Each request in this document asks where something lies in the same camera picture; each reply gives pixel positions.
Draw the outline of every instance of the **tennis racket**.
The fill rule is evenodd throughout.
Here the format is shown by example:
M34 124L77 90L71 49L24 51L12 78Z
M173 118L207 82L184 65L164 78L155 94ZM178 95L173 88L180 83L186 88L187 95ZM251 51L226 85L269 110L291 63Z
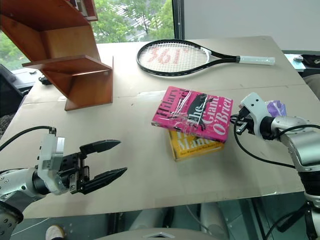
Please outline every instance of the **tennis racket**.
M136 61L142 70L168 77L188 75L224 63L275 64L274 57L226 55L178 39L157 40L144 45Z

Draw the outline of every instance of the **person's shoe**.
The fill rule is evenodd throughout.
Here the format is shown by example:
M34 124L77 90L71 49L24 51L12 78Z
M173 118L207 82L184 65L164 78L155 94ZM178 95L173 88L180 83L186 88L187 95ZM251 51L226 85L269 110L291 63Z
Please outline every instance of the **person's shoe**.
M52 225L50 226L45 233L45 240L52 240L55 238L61 238L63 239L65 237L64 230L59 227L58 225Z

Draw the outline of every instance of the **pink book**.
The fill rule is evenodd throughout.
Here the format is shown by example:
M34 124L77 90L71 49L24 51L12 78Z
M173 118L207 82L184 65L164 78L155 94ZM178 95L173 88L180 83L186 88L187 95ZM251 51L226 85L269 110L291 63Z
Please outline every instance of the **pink book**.
M169 86L151 124L224 143L232 105L227 97Z

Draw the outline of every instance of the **wooden bookshelf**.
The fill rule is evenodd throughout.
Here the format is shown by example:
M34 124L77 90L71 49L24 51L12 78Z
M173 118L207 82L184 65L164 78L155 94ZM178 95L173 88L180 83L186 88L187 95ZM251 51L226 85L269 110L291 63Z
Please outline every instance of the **wooden bookshelf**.
M89 22L65 0L1 0L1 29L67 98L65 110L112 102L113 60L101 63Z

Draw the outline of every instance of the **racket grip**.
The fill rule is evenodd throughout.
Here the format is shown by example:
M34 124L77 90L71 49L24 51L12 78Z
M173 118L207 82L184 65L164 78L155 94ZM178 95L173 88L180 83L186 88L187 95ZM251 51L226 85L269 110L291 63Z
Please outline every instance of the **racket grip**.
M240 64L260 64L260 65L274 65L276 59L274 57L266 56L240 56Z

